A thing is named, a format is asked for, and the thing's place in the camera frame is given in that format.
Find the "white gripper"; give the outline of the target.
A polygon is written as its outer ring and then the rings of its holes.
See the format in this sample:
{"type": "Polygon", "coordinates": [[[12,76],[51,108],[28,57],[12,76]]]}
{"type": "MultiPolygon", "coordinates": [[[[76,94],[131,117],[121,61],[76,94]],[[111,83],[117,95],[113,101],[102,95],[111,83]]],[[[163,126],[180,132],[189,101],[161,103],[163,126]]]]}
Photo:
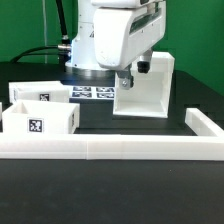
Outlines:
{"type": "Polygon", "coordinates": [[[98,64],[117,72],[119,87],[131,89],[130,64],[165,34],[166,0],[91,0],[98,64]]]}

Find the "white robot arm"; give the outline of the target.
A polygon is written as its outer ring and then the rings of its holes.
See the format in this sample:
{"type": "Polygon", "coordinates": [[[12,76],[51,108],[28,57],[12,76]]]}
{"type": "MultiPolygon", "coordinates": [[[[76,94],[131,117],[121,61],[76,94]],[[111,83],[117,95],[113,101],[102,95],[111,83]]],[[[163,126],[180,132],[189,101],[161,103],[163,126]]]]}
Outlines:
{"type": "Polygon", "coordinates": [[[81,76],[116,75],[120,87],[134,85],[133,64],[151,68],[152,47],[166,28],[166,0],[78,0],[78,33],[66,69],[81,76]]]}

